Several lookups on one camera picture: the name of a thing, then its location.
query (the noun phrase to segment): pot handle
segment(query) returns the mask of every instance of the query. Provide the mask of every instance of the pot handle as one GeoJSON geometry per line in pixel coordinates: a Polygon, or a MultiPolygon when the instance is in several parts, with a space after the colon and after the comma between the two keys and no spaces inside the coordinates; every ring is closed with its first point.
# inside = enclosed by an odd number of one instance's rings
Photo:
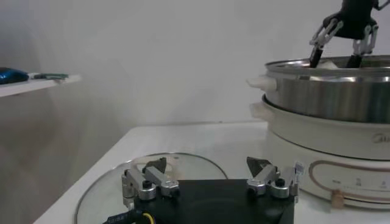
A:
{"type": "Polygon", "coordinates": [[[254,118],[260,118],[266,122],[272,122],[275,118],[274,113],[264,105],[264,102],[253,103],[249,108],[254,118]]]}
{"type": "Polygon", "coordinates": [[[254,79],[247,79],[246,82],[250,87],[259,88],[264,92],[276,91],[277,89],[276,79],[266,75],[261,75],[254,79]]]}

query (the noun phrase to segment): brand logo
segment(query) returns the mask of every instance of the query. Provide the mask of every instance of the brand logo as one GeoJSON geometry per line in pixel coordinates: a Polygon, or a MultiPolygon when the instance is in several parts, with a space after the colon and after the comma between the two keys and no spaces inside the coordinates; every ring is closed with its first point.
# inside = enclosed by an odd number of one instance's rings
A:
{"type": "Polygon", "coordinates": [[[372,142],[373,143],[390,142],[390,136],[385,135],[383,133],[378,133],[378,134],[373,135],[372,142]]]}

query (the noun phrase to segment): pot rim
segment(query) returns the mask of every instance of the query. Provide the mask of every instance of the pot rim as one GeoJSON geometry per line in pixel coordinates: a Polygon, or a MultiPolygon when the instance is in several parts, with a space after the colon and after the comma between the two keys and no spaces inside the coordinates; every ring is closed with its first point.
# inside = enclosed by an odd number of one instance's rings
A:
{"type": "MultiPolygon", "coordinates": [[[[349,57],[326,57],[338,66],[349,57]]],[[[362,68],[309,68],[309,59],[273,61],[265,64],[267,75],[286,79],[326,82],[390,82],[390,55],[364,57],[362,68]]]]}

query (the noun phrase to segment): white table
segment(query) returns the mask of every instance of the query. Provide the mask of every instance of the white table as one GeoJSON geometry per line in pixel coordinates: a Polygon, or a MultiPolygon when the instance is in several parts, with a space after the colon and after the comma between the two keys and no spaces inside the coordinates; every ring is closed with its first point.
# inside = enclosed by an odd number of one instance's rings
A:
{"type": "MultiPolygon", "coordinates": [[[[229,178],[250,175],[242,166],[247,156],[261,158],[266,123],[206,124],[168,127],[137,127],[129,131],[82,178],[66,191],[38,220],[39,223],[73,223],[79,199],[103,173],[125,161],[158,152],[187,152],[209,158],[225,170],[229,178]]],[[[329,202],[300,193],[296,223],[390,223],[390,212],[346,208],[331,210],[329,202]]]]}

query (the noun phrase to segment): yellow wire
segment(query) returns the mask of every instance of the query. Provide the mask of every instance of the yellow wire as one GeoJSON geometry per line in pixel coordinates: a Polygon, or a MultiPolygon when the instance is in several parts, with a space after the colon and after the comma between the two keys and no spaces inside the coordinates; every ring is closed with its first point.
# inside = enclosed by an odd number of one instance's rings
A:
{"type": "Polygon", "coordinates": [[[147,217],[149,219],[149,221],[151,222],[151,224],[155,224],[153,217],[149,213],[144,213],[142,215],[147,217]]]}

